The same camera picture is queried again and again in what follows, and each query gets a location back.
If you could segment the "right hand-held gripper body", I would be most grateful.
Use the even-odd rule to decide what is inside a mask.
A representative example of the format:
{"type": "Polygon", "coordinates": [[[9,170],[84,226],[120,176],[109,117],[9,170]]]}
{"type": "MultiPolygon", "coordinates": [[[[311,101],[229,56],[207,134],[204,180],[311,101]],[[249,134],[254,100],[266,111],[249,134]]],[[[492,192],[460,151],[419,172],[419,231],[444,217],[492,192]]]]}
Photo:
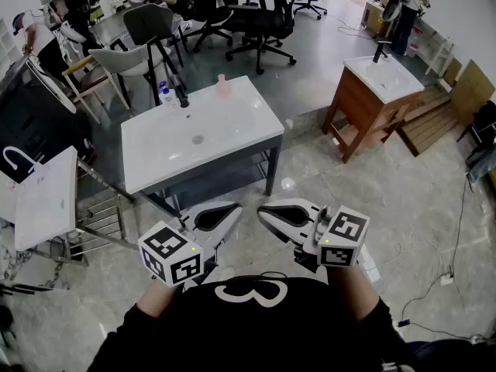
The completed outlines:
{"type": "Polygon", "coordinates": [[[319,266],[352,267],[360,253],[370,217],[341,205],[336,214],[322,207],[294,261],[315,273],[319,266]]]}

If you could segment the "pink cup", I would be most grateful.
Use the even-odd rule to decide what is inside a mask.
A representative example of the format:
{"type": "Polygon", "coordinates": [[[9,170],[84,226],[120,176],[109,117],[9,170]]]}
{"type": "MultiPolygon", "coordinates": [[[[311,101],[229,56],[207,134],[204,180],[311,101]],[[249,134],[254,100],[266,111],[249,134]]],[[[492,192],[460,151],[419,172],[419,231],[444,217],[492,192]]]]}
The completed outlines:
{"type": "Polygon", "coordinates": [[[218,98],[228,98],[231,95],[231,88],[229,82],[226,80],[224,74],[219,74],[217,76],[217,83],[215,85],[215,93],[218,98]]]}

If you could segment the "white sink basin vanity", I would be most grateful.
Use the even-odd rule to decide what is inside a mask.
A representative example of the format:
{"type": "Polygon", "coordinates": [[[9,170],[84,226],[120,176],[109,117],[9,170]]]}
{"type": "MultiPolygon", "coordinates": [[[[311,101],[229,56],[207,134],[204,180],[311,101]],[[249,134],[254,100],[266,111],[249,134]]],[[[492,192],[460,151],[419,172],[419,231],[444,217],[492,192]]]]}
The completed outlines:
{"type": "Polygon", "coordinates": [[[283,125],[247,76],[228,82],[226,99],[210,86],[191,93],[187,108],[160,105],[121,125],[128,193],[283,134],[283,125]],[[202,144],[193,144],[196,135],[204,136],[202,144]]]}

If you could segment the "brown wooden sink cabinet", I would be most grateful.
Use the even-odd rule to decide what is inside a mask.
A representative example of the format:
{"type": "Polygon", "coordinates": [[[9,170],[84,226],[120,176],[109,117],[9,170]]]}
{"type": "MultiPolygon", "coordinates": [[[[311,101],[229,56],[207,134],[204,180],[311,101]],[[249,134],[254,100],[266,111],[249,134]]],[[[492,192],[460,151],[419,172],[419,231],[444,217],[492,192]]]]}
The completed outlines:
{"type": "Polygon", "coordinates": [[[420,94],[420,91],[415,91],[392,102],[383,102],[345,67],[322,132],[336,138],[339,150],[343,153],[342,161],[347,163],[355,153],[378,142],[386,143],[406,113],[417,104],[420,94]],[[336,128],[333,120],[337,112],[345,115],[350,129],[336,128]]]}

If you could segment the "person's black printed shirt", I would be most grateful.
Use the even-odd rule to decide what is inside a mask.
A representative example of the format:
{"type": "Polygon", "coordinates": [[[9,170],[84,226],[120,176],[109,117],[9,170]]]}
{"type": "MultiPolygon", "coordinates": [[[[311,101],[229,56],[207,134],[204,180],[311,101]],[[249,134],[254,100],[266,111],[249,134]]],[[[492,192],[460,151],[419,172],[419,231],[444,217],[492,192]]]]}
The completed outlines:
{"type": "Polygon", "coordinates": [[[378,302],[357,319],[327,284],[238,277],[176,294],[156,317],[134,305],[88,372],[383,372],[416,368],[378,302]]]}

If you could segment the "black faucet with lever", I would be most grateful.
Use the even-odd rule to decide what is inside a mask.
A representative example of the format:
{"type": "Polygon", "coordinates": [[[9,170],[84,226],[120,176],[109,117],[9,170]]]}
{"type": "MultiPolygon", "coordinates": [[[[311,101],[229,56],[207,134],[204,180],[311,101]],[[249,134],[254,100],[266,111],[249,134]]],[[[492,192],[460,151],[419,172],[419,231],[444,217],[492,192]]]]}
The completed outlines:
{"type": "Polygon", "coordinates": [[[184,82],[181,80],[181,77],[178,74],[172,74],[170,76],[170,82],[175,91],[175,95],[179,100],[180,106],[182,108],[187,108],[190,103],[188,100],[187,88],[184,82]]]}

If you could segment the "wooden slatted steps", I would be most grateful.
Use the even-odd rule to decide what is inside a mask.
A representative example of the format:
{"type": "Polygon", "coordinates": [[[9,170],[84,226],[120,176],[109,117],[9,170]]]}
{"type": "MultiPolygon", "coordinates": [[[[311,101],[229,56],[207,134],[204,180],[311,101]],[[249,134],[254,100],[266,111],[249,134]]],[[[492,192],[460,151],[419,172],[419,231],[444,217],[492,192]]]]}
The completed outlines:
{"type": "Polygon", "coordinates": [[[458,124],[450,99],[450,94],[441,85],[428,85],[418,97],[418,104],[408,111],[396,129],[415,157],[458,124]]]}

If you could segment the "small white basin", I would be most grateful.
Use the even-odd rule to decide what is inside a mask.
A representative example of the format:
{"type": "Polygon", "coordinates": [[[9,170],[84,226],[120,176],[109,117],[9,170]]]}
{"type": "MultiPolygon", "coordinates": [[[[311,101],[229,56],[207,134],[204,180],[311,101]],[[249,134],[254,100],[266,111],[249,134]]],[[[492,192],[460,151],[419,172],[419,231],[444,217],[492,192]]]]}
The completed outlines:
{"type": "Polygon", "coordinates": [[[358,77],[385,105],[424,90],[424,86],[394,57],[345,59],[343,65],[358,77]]]}

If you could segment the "light grey chair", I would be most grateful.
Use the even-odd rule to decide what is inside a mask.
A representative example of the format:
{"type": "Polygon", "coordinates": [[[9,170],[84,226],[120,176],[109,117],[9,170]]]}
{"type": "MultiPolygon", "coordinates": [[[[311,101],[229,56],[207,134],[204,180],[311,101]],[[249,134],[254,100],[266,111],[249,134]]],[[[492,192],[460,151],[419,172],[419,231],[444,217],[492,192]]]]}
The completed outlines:
{"type": "Polygon", "coordinates": [[[93,49],[89,53],[110,75],[112,85],[127,110],[130,110],[131,103],[124,78],[143,77],[152,92],[157,91],[155,68],[164,62],[157,46],[143,45],[128,51],[93,49]]]}

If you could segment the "cream wooden chair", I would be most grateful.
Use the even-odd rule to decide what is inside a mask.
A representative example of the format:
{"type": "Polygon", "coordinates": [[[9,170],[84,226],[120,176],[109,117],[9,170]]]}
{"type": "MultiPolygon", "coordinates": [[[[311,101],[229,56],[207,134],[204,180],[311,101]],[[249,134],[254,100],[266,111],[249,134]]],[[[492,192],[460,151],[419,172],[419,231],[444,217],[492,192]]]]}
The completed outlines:
{"type": "Polygon", "coordinates": [[[76,72],[80,70],[84,70],[87,65],[92,64],[94,62],[95,59],[93,56],[85,57],[84,59],[78,61],[76,64],[73,64],[68,69],[63,71],[62,75],[64,76],[65,80],[70,85],[74,93],[73,102],[75,103],[80,102],[83,105],[86,112],[98,124],[100,124],[101,123],[100,119],[97,117],[97,115],[88,105],[88,103],[84,100],[84,97],[86,97],[87,95],[94,95],[97,98],[97,100],[103,106],[105,106],[105,103],[98,96],[97,90],[103,87],[104,85],[110,84],[114,88],[115,93],[118,95],[119,99],[121,100],[122,104],[124,105],[127,111],[130,110],[130,106],[129,103],[125,100],[122,92],[117,87],[117,84],[114,81],[111,73],[99,64],[96,67],[92,68],[91,70],[88,69],[88,71],[84,73],[84,76],[79,81],[78,86],[76,86],[76,84],[71,80],[71,75],[74,75],[76,72]]]}

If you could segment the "black low chair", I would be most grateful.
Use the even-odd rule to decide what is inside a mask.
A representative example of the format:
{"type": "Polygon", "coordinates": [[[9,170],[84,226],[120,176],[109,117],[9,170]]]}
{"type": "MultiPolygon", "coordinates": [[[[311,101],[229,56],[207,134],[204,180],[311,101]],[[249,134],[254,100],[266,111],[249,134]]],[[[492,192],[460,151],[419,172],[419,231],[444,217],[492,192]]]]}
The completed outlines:
{"type": "Polygon", "coordinates": [[[457,142],[468,133],[471,134],[476,143],[476,147],[469,155],[469,158],[494,143],[496,139],[496,104],[494,102],[486,102],[478,112],[474,113],[474,119],[461,133],[457,142]]]}

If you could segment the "dark grey chair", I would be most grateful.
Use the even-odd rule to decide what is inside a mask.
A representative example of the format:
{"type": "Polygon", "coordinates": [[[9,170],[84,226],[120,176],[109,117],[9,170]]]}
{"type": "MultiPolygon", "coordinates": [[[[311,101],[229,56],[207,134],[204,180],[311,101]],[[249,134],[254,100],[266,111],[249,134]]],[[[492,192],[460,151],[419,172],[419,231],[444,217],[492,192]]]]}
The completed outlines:
{"type": "MultiPolygon", "coordinates": [[[[143,45],[158,47],[163,55],[163,64],[170,68],[171,74],[179,75],[163,44],[163,41],[170,42],[170,45],[175,48],[179,64],[183,67],[184,63],[179,50],[182,32],[180,22],[174,19],[172,10],[153,3],[146,3],[125,13],[123,21],[137,47],[143,45]]],[[[155,105],[159,105],[158,88],[157,91],[152,93],[155,105]]]]}

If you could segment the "cardboard sheets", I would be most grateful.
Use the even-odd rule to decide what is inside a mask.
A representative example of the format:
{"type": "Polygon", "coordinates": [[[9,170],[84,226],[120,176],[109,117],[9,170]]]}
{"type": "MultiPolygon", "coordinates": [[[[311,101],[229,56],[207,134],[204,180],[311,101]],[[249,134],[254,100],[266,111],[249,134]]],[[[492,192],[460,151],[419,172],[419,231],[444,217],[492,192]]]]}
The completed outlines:
{"type": "Polygon", "coordinates": [[[465,126],[472,122],[474,114],[496,91],[496,87],[473,60],[462,69],[462,64],[453,58],[443,80],[452,88],[447,107],[465,126]]]}

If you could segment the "white side table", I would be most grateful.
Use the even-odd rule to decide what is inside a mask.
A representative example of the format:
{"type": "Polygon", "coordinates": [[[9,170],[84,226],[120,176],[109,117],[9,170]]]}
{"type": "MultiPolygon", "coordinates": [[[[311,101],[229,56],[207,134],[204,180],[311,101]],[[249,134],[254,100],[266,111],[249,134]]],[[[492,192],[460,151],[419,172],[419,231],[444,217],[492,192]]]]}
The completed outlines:
{"type": "Polygon", "coordinates": [[[415,41],[415,55],[426,65],[425,75],[433,72],[442,77],[453,60],[453,38],[424,19],[416,19],[414,29],[419,31],[415,41]]]}

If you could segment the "steel frame stand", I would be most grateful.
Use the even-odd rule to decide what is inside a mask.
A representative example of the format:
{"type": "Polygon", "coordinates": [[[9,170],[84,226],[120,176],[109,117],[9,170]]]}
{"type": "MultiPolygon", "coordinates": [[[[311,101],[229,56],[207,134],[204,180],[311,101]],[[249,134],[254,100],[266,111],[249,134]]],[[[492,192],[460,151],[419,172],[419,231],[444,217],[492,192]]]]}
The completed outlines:
{"type": "Polygon", "coordinates": [[[109,246],[137,250],[127,234],[123,207],[132,206],[134,199],[125,191],[109,184],[94,168],[77,158],[76,179],[90,177],[102,185],[108,194],[93,202],[74,202],[75,224],[61,234],[31,247],[30,252],[62,264],[86,267],[87,255],[109,246]]]}

